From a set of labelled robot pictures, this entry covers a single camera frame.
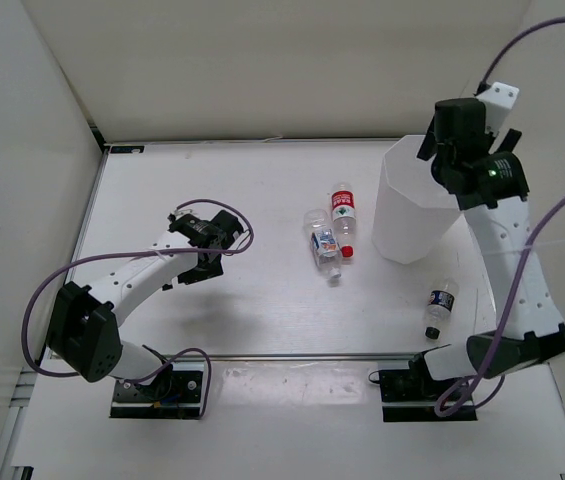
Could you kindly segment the red label plastic bottle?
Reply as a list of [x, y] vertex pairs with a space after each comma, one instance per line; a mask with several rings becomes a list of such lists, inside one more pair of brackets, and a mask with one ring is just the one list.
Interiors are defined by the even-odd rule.
[[349, 183], [336, 183], [330, 195], [331, 219], [344, 259], [354, 255], [357, 219], [353, 189]]

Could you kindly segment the blue orange label bottle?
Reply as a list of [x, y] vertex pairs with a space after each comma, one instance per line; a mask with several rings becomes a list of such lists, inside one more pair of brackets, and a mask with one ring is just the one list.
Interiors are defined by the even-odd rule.
[[308, 211], [304, 216], [304, 230], [316, 268], [330, 283], [337, 283], [341, 277], [342, 255], [327, 212]]

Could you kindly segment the dark blue label bottle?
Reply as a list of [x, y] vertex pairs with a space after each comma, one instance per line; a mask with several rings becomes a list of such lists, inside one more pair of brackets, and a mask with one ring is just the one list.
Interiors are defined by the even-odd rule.
[[444, 277], [433, 283], [423, 317], [424, 335], [427, 339], [440, 339], [450, 321], [458, 292], [459, 286], [451, 277]]

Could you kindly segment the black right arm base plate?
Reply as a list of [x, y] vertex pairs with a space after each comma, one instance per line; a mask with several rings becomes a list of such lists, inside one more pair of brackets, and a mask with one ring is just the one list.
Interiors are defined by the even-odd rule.
[[437, 399], [455, 382], [454, 379], [426, 383], [409, 369], [372, 371], [368, 380], [379, 387], [385, 423], [468, 422], [476, 421], [472, 400], [449, 417], [434, 411]]

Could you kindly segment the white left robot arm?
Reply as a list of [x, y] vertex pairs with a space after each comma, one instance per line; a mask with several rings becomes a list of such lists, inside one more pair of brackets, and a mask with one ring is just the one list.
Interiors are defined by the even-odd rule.
[[210, 220], [178, 213], [169, 221], [149, 256], [136, 256], [83, 286], [68, 282], [57, 293], [46, 345], [86, 381], [107, 376], [125, 380], [150, 400], [170, 392], [166, 361], [123, 341], [119, 328], [157, 291], [222, 275], [222, 252], [233, 246], [244, 228], [226, 210]]

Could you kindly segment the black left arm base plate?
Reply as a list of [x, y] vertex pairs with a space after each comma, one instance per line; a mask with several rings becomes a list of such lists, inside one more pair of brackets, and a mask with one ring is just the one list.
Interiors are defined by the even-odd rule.
[[197, 420], [203, 406], [206, 365], [176, 362], [172, 386], [158, 400], [132, 384], [114, 386], [109, 417], [132, 420]]

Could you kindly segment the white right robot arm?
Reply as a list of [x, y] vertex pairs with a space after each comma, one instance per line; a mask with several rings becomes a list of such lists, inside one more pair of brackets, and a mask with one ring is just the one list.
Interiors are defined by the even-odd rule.
[[518, 136], [493, 150], [487, 111], [476, 98], [437, 102], [418, 153], [435, 155], [432, 176], [457, 200], [483, 257], [497, 316], [495, 330], [414, 359], [411, 387], [426, 400], [438, 397], [448, 380], [491, 379], [565, 354], [565, 320], [528, 245], [529, 187], [512, 151]]

